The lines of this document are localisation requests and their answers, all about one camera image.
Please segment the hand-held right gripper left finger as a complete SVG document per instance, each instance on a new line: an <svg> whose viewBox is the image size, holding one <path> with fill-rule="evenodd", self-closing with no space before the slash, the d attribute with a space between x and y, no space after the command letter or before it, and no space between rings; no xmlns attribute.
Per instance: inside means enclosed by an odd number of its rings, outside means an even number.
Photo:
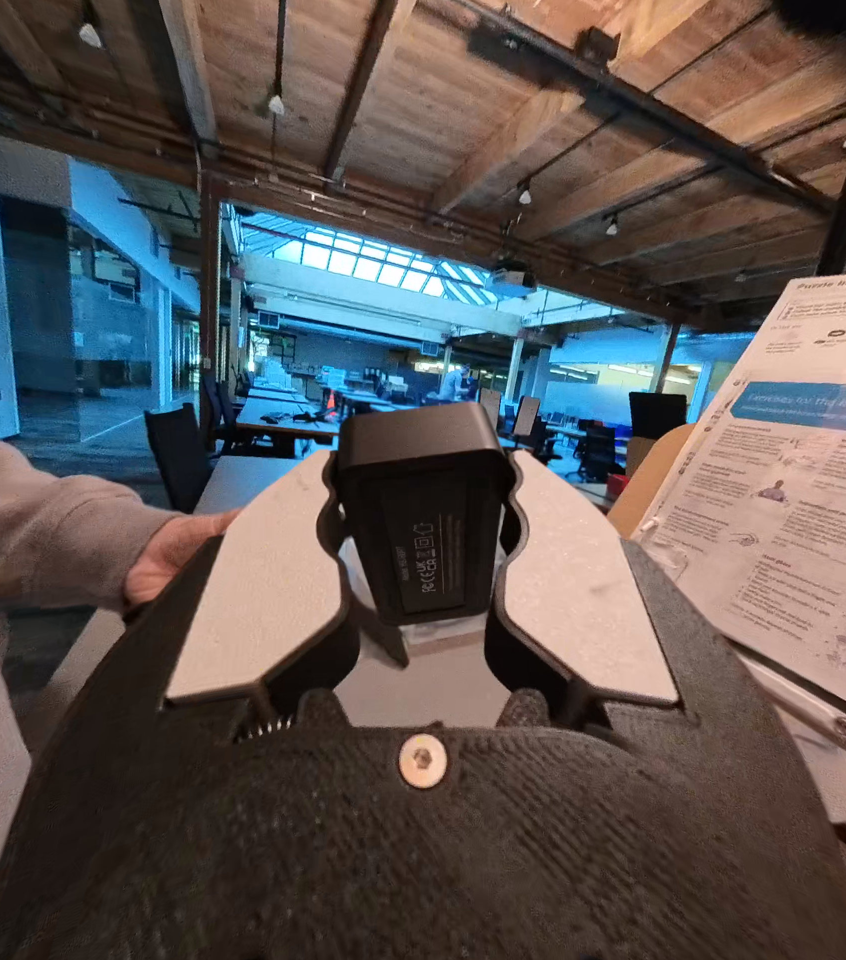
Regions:
<svg viewBox="0 0 846 960"><path fill-rule="evenodd" d="M357 664L353 593L339 558L333 452L302 460L244 507L218 549L165 691L189 706L246 698L296 714Z"/></svg>

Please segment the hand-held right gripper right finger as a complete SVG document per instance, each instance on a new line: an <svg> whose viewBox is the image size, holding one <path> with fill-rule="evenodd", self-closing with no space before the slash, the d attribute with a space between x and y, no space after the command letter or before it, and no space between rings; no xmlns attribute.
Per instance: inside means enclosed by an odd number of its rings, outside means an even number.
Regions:
<svg viewBox="0 0 846 960"><path fill-rule="evenodd" d="M484 656L508 690L540 693L581 727L610 703L680 704L623 542L585 496L527 452L510 456L501 563Z"/></svg>

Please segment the black usb hub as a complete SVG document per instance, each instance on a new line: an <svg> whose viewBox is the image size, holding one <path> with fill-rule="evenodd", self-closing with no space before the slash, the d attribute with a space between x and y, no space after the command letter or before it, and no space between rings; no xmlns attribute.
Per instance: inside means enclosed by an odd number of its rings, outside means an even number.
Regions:
<svg viewBox="0 0 846 960"><path fill-rule="evenodd" d="M356 414L338 439L333 486L381 621L486 614L515 473L484 408Z"/></svg>

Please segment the person's left forearm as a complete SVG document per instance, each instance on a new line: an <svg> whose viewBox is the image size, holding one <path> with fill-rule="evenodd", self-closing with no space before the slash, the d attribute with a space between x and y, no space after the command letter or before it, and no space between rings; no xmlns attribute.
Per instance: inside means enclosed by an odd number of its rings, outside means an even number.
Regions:
<svg viewBox="0 0 846 960"><path fill-rule="evenodd" d="M119 610L130 570L177 518L126 486L39 471L0 441L0 601Z"/></svg>

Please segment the person's left hand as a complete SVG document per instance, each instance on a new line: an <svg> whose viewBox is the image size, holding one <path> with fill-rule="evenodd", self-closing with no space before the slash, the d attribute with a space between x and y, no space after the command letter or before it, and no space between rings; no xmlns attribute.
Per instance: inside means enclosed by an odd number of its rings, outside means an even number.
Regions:
<svg viewBox="0 0 846 960"><path fill-rule="evenodd" d="M155 600L211 539L223 536L241 509L209 514L182 514L166 522L143 548L124 580L128 613Z"/></svg>

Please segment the black office chair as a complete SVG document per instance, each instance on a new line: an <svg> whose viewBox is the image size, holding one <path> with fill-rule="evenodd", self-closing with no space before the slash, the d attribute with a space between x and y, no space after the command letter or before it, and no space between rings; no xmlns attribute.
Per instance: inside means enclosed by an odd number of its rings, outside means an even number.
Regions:
<svg viewBox="0 0 846 960"><path fill-rule="evenodd" d="M587 482L605 483L611 474L618 472L614 427L587 426L578 450L580 475Z"/></svg>
<svg viewBox="0 0 846 960"><path fill-rule="evenodd" d="M193 404L164 413L144 411L143 419L171 508L193 514L213 474Z"/></svg>

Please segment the wooden office desk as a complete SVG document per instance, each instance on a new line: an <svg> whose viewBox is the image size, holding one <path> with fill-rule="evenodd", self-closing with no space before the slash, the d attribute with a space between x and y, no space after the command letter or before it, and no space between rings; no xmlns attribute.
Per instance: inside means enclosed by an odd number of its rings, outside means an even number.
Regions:
<svg viewBox="0 0 846 960"><path fill-rule="evenodd" d="M238 441L268 440L278 458L297 457L299 444L332 447L339 436L338 416L290 390L252 387L237 415Z"/></svg>

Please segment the black monitor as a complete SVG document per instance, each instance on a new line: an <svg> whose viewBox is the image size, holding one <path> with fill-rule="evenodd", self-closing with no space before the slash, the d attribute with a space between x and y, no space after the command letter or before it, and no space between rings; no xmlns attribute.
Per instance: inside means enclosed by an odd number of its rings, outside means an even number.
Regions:
<svg viewBox="0 0 846 960"><path fill-rule="evenodd" d="M687 423L688 400L680 392L631 391L628 397L634 438L656 441Z"/></svg>

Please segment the printed instruction sheet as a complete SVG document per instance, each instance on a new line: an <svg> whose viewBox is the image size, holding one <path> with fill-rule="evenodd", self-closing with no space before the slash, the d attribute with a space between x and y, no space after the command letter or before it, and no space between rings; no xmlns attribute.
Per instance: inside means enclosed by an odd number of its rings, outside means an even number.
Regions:
<svg viewBox="0 0 846 960"><path fill-rule="evenodd" d="M634 538L717 630L846 702L846 274L789 282Z"/></svg>

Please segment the white sheet stand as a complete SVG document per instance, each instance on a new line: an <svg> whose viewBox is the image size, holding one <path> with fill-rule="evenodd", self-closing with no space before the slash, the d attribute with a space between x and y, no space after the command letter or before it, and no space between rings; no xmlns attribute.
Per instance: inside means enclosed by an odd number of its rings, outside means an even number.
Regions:
<svg viewBox="0 0 846 960"><path fill-rule="evenodd" d="M794 740L830 823L846 824L846 713L749 656L739 659Z"/></svg>

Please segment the ceiling projector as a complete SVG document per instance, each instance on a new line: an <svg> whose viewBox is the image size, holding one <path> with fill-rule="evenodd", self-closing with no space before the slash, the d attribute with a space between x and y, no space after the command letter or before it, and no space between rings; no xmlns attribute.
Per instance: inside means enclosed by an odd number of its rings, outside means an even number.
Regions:
<svg viewBox="0 0 846 960"><path fill-rule="evenodd" d="M501 260L484 281L484 290L500 300L524 299L535 293L537 286L533 270L517 259Z"/></svg>

